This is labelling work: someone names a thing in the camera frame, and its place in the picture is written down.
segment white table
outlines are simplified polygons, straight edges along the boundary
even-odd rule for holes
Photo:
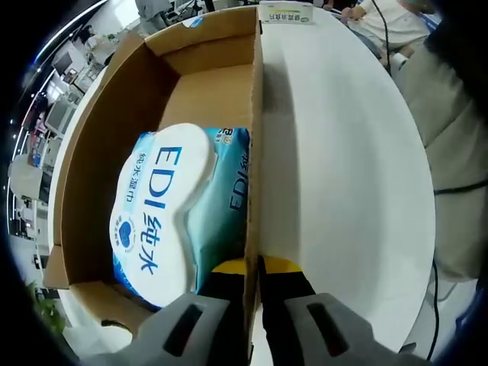
[[[310,26],[263,24],[262,251],[299,263],[317,292],[344,301],[371,322],[377,340],[398,350],[432,263],[429,166],[408,107],[377,60],[330,14],[314,9],[314,18]],[[59,169],[100,79],[56,160],[50,246]],[[70,321],[86,322],[66,296]],[[260,313],[254,330],[253,364],[271,364]]]

